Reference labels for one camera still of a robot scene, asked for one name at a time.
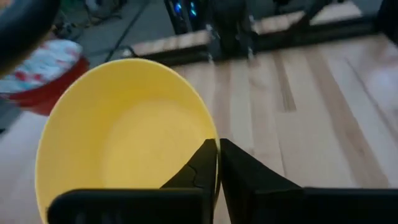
floor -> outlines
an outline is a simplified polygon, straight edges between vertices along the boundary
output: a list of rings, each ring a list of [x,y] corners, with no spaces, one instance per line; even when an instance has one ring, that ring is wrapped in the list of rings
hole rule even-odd
[[[91,66],[103,63],[107,53],[94,54],[115,45],[143,2],[129,1],[121,21],[84,31],[78,41]],[[355,2],[363,12],[377,4],[373,0]],[[151,1],[122,44],[173,35],[169,20],[164,18],[167,13],[162,1]],[[261,55],[261,63],[254,68],[237,61],[221,68],[193,65],[176,70],[202,95],[221,137],[233,139],[296,183],[397,187],[398,88],[392,75],[397,69],[395,58],[396,49],[386,39],[373,37]],[[203,69],[208,71],[206,79],[198,76]],[[263,72],[259,71],[264,70],[267,75],[261,76]],[[229,91],[224,95],[216,90]],[[269,91],[268,98],[259,97]],[[224,99],[230,99],[228,105],[222,104]],[[9,126],[11,117],[19,113],[9,114],[12,116],[3,116],[0,124]],[[34,160],[45,120],[43,116],[22,113],[12,129],[0,136],[0,223],[40,223],[34,196]],[[250,131],[241,132],[242,127]],[[259,134],[264,127],[266,135]],[[258,151],[264,146],[273,151]],[[330,169],[333,172],[323,175]],[[228,223],[225,212],[225,208],[218,208],[215,223]]]

bowl rim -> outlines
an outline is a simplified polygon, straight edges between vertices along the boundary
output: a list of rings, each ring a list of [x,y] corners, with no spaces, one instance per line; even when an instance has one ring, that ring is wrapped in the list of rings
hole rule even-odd
[[[107,62],[104,64],[101,64],[95,68],[92,68],[91,70],[88,70],[87,72],[85,72],[81,77],[79,77],[78,79],[76,79],[67,89],[66,91],[61,95],[61,97],[59,98],[59,100],[56,102],[56,104],[53,107],[53,110],[51,111],[48,119],[45,122],[44,125],[44,129],[40,135],[40,141],[39,144],[37,146],[37,152],[36,152],[36,157],[35,157],[35,195],[36,195],[36,202],[37,202],[37,207],[39,209],[39,214],[41,217],[41,220],[43,223],[47,222],[47,217],[45,216],[45,209],[44,206],[41,203],[41,196],[39,194],[39,187],[38,187],[38,181],[37,181],[37,176],[38,176],[38,166],[39,166],[39,161],[42,155],[42,145],[44,140],[44,136],[45,133],[49,130],[49,126],[54,123],[52,121],[53,119],[53,114],[57,113],[57,111],[59,110],[59,104],[62,103],[63,99],[65,98],[66,95],[68,95],[68,93],[70,91],[73,91],[74,86],[77,85],[77,83],[82,82],[82,80],[88,78],[90,76],[91,73],[95,73],[95,71],[102,69],[103,67],[107,67],[109,65],[114,65],[117,63],[146,63],[148,65],[153,65],[153,66],[158,66],[161,67],[162,69],[168,71],[170,74],[174,75],[175,77],[177,77],[180,81],[182,81],[186,86],[189,87],[189,89],[191,89],[191,91],[195,94],[196,98],[198,99],[198,103],[200,104],[200,106],[202,108],[204,108],[205,114],[207,119],[209,119],[211,121],[211,128],[215,131],[215,140],[216,140],[216,146],[217,146],[217,161],[216,161],[216,186],[215,186],[215,204],[217,203],[217,199],[218,199],[218,194],[220,192],[220,187],[221,187],[221,176],[220,176],[220,172],[219,172],[219,167],[220,167],[220,162],[221,162],[221,151],[220,151],[220,138],[218,136],[217,130],[216,130],[216,126],[215,123],[213,121],[213,117],[211,116],[205,102],[203,101],[202,97],[199,95],[199,93],[196,91],[196,89],[191,85],[191,83],[189,83],[186,79],[184,79],[181,75],[179,75],[175,70],[172,70],[171,68],[162,65],[161,63],[158,62],[154,62],[151,60],[147,60],[147,59],[143,59],[143,58],[127,58],[127,59],[120,59],[120,60],[114,60],[111,62]]]

wood plank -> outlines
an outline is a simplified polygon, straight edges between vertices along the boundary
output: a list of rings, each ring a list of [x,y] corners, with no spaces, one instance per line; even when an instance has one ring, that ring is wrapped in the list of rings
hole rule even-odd
[[[267,34],[286,30],[289,26],[304,15],[303,11],[284,14],[281,16],[272,16],[261,19],[253,24],[252,28],[258,34]],[[324,24],[327,22],[336,22],[346,19],[361,17],[362,12],[351,1],[341,4],[330,4],[324,7],[310,22],[310,25]]]
[[[178,38],[176,36],[170,37],[165,41],[164,50],[173,50],[178,46]]]
[[[215,67],[216,91],[213,100],[213,119],[218,136],[233,141],[231,132],[231,66],[229,62],[219,63]]]
[[[178,38],[179,49],[191,47],[195,41],[195,33],[192,32],[192,33],[182,34],[177,38]]]
[[[210,36],[207,30],[200,30],[195,32],[195,41],[193,45],[202,45],[209,42]]]
[[[276,116],[285,176],[304,186],[355,187],[303,53],[302,49],[281,52],[297,107]]]
[[[393,70],[394,68],[397,69],[397,67],[394,66],[394,63],[391,64],[388,61],[395,61],[398,51],[388,42],[389,48],[379,46],[379,44],[384,45],[386,42],[386,38],[382,36],[365,37],[356,39],[355,42],[352,40],[348,42],[348,44],[338,42],[331,45],[321,45],[320,49],[324,57],[328,60],[331,70],[334,71],[332,74],[347,99],[354,116],[358,120],[358,123],[363,130],[363,134],[373,149],[374,155],[379,161],[381,161],[381,168],[388,176],[390,185],[392,187],[397,187],[398,174],[396,172],[396,167],[393,165],[394,161],[398,160],[398,138],[396,130],[394,129],[395,123],[393,118],[388,117],[386,111],[381,109],[382,103],[378,102],[382,102],[383,99],[388,97],[396,97],[396,93],[398,93],[398,83],[387,82],[388,86],[391,88],[386,88],[377,81],[377,85],[367,85],[364,82],[366,80],[372,80],[372,77],[377,80],[383,75],[394,76],[396,74]],[[372,45],[376,44],[373,47],[376,47],[376,49],[378,49],[377,51],[380,50],[379,52],[383,52],[382,54],[385,57],[381,60],[384,60],[385,62],[387,61],[387,63],[380,62],[380,58],[383,57],[376,56],[379,54],[372,53],[367,47],[366,51],[363,52],[364,44],[370,48],[372,48]],[[369,60],[364,64],[362,58],[372,58],[372,60]],[[356,66],[353,66],[353,63],[366,68],[361,72],[358,72],[358,70],[355,69]],[[375,72],[379,69],[389,72]],[[375,98],[374,94],[382,96],[382,98]],[[395,107],[395,102],[395,100],[391,99],[387,108]]]
[[[151,53],[162,52],[164,51],[164,45],[166,44],[167,39],[159,39],[156,40],[150,49]]]
[[[134,45],[134,52],[138,55],[144,55],[150,53],[150,48],[152,47],[152,42],[143,42]]]
[[[252,138],[250,83],[248,62],[233,60],[231,62],[231,135],[236,145],[250,155],[254,155]]]
[[[204,67],[200,63],[194,63],[189,67],[185,67],[183,73],[184,77],[193,85],[201,96],[210,113],[212,113],[216,91],[215,66],[209,64]]]
[[[287,78],[286,69],[283,64],[283,59],[280,52],[273,53],[275,62],[275,83],[278,87],[277,96],[279,99],[278,108],[283,112],[292,112],[296,110],[296,104],[294,102],[292,90],[290,89],[289,79]]]
[[[317,49],[308,49],[305,56],[328,108],[333,129],[351,167],[353,178],[362,187],[388,187],[389,181],[381,170],[323,56]]]
[[[256,63],[250,64],[250,104],[254,143],[253,156],[264,165],[284,176],[285,170],[275,122],[275,98],[273,95],[274,70],[269,66],[272,55],[258,56]]]

black metal frame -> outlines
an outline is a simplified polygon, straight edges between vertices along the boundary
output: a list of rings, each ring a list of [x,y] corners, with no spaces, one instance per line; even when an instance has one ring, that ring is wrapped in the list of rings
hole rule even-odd
[[[397,189],[300,187],[221,139],[221,175],[232,224],[396,223]]]
[[[219,29],[214,22],[209,23],[211,30],[210,43],[197,45],[186,49],[168,50],[138,57],[154,60],[167,66],[184,65],[207,60],[228,60],[235,57],[250,57],[257,52],[296,47],[301,45],[319,44],[332,40],[347,39],[362,35],[385,33],[394,43],[398,43],[398,2],[383,0],[378,13],[363,17],[347,19],[343,21],[310,25],[310,21],[332,0],[314,0],[311,7],[305,11],[305,15],[292,24],[287,30],[269,34],[257,35],[254,31],[241,32],[239,35],[240,46],[236,52],[225,52],[220,43],[225,37],[220,37]]]
[[[216,141],[207,139],[160,189],[71,190],[52,201],[47,221],[212,224],[221,184],[218,160]]]

red bucket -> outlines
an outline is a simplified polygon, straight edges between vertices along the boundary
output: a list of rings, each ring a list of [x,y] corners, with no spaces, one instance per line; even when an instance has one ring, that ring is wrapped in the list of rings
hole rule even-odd
[[[88,71],[88,66],[88,61],[81,57],[69,71],[39,88],[2,96],[16,103],[23,110],[48,116],[62,93]]]

